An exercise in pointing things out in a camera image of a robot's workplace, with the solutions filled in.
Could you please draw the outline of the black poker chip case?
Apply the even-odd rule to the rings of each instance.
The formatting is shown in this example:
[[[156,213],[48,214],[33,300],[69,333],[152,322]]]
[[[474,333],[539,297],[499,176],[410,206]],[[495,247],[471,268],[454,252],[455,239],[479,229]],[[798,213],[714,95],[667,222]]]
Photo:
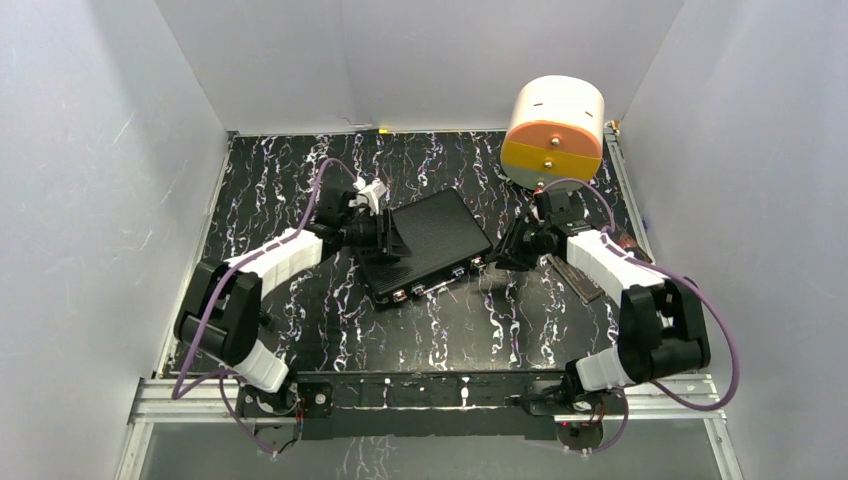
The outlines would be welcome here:
[[[366,292],[377,303],[400,303],[483,268],[492,242],[460,193],[447,188],[391,211],[395,232],[409,250],[387,261],[353,251]]]

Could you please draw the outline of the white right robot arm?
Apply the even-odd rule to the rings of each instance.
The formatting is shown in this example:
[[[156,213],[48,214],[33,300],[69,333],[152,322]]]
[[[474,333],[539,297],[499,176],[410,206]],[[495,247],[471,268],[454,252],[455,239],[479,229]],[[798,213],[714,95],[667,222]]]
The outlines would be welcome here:
[[[539,189],[533,201],[510,223],[490,263],[529,271],[551,256],[574,268],[616,302],[619,333],[614,346],[569,361],[558,385],[524,395],[521,404],[551,399],[587,414],[603,392],[709,365],[703,308],[690,287],[637,265],[606,232],[573,213],[568,193]]]

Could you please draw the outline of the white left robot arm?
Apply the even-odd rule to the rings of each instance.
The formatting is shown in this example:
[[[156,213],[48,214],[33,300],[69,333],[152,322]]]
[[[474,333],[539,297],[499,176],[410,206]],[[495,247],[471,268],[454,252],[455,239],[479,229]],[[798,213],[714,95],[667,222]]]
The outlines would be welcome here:
[[[262,302],[345,247],[364,248],[382,263],[410,256],[393,212],[380,205],[386,192],[380,180],[358,179],[350,189],[326,187],[311,194],[296,227],[246,254],[200,261],[177,314],[174,337],[252,388],[267,412],[293,412],[299,391],[291,369],[259,338],[261,327],[270,322]]]

